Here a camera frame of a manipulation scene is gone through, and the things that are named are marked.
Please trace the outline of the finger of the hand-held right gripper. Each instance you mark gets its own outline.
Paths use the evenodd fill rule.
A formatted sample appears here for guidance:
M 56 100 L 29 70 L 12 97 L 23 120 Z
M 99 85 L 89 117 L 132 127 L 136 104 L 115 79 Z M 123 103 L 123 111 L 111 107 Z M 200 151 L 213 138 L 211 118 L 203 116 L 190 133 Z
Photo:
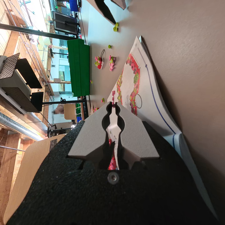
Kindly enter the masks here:
M 123 10 L 126 9 L 126 2 L 125 2 L 125 0 L 111 0 L 111 2 L 115 3 L 117 6 L 119 6 Z
M 111 24 L 115 25 L 116 21 L 108 8 L 105 4 L 104 0 L 87 0 L 90 5 L 92 5 L 105 19 L 107 19 Z

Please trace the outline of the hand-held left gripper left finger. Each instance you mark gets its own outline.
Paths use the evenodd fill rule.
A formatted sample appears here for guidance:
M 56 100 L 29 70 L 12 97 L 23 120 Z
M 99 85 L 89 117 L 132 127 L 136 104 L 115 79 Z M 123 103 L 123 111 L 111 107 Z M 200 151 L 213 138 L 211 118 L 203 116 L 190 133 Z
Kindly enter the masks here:
M 112 113 L 112 102 L 104 104 L 85 119 L 68 157 L 93 162 L 95 168 L 108 168 L 113 154 L 107 128 Z

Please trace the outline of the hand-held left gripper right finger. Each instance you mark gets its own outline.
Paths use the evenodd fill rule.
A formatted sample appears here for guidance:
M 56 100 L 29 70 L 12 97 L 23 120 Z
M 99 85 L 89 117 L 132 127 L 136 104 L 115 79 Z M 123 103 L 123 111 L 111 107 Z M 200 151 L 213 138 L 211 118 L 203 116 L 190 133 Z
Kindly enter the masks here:
M 159 159 L 159 153 L 141 119 L 119 102 L 115 103 L 115 112 L 121 130 L 117 148 L 118 166 L 132 167 L 135 162 Z

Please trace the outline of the red lego heart section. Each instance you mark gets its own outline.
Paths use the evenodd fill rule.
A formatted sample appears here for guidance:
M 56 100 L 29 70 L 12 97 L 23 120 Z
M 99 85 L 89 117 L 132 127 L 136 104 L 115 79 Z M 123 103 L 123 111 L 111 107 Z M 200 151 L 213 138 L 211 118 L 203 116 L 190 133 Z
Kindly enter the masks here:
M 108 170 L 117 170 L 117 163 L 116 163 L 116 157 L 115 157 L 115 149 L 113 150 L 112 153 L 112 158 L 108 167 Z

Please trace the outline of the lego instruction booklet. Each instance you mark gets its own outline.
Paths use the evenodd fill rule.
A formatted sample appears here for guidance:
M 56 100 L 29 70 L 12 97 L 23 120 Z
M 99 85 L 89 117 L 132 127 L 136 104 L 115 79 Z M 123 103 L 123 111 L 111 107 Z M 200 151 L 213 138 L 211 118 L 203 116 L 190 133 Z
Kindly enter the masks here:
M 142 36 L 136 37 L 122 72 L 112 91 L 114 101 L 153 127 L 179 154 L 188 167 L 200 194 L 218 219 L 184 136 L 169 113 Z M 112 91 L 107 101 L 112 101 Z

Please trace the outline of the small red lego flower assembly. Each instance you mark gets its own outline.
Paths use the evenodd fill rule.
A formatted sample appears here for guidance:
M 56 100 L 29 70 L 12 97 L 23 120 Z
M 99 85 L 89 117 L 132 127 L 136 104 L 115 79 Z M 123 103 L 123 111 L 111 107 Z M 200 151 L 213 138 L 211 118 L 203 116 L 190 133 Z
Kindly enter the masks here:
M 95 56 L 95 65 L 98 69 L 102 69 L 103 65 L 104 65 L 104 55 L 105 53 L 105 49 L 102 50 L 101 55 L 100 56 Z

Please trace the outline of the pink lego flower cluster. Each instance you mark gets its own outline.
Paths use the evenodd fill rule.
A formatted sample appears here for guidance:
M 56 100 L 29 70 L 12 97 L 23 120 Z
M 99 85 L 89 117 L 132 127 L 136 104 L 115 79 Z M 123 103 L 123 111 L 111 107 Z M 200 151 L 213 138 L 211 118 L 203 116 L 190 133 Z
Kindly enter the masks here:
M 116 57 L 109 55 L 110 71 L 114 70 L 115 60 L 116 60 Z

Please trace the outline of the green storage crate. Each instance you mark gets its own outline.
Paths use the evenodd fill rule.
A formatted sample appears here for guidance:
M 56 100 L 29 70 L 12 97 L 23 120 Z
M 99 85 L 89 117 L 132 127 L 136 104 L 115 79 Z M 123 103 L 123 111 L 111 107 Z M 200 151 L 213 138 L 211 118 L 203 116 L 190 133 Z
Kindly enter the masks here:
M 81 104 L 80 103 L 76 103 L 75 104 L 75 116 L 76 116 L 76 119 L 77 119 L 77 123 L 82 119 L 82 107 L 81 107 Z

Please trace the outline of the black monitor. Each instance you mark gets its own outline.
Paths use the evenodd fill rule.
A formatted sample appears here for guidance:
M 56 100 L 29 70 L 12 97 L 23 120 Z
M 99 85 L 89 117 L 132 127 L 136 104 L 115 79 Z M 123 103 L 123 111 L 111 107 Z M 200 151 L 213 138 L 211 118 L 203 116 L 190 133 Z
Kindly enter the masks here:
M 52 11 L 52 13 L 53 27 L 55 31 L 78 36 L 80 25 L 76 18 L 58 13 L 56 11 Z

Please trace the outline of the green plastic box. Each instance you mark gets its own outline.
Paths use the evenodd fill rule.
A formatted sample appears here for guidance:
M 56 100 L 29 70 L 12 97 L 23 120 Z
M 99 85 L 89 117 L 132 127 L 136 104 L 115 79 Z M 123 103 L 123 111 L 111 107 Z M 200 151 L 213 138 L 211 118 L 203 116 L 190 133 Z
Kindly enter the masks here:
M 74 97 L 90 94 L 90 47 L 82 39 L 68 40 L 71 87 Z

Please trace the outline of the black metal pole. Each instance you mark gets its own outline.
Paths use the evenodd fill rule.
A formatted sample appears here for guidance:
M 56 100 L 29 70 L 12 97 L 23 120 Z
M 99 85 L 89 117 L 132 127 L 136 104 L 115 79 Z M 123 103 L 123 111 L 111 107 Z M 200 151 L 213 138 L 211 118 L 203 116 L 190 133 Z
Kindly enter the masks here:
M 59 35 L 59 34 L 55 34 L 55 33 L 48 33 L 48 32 L 43 32 L 43 31 L 39 31 L 39 30 L 32 30 L 32 29 L 27 29 L 27 28 L 23 28 L 23 27 L 11 26 L 8 24 L 0 24 L 0 29 L 10 30 L 10 31 L 14 31 L 14 32 L 20 32 L 20 33 L 25 33 L 25 34 L 31 34 L 31 35 L 37 35 L 37 36 L 44 36 L 44 37 L 48 37 L 48 38 L 61 39 L 61 40 L 66 40 L 66 41 L 78 39 L 75 37 Z

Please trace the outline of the silver ventilation duct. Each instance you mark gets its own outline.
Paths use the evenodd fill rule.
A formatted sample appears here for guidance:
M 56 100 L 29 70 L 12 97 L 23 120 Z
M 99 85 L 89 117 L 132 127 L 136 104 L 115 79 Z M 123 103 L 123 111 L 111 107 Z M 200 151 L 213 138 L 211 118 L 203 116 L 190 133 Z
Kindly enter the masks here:
M 29 129 L 25 128 L 21 124 L 17 123 L 16 121 L 12 120 L 2 112 L 0 112 L 0 123 L 6 127 L 11 128 L 14 131 L 17 131 L 20 134 L 23 134 L 34 141 L 41 141 L 43 140 L 42 137 L 37 135 L 36 133 L 30 131 Z

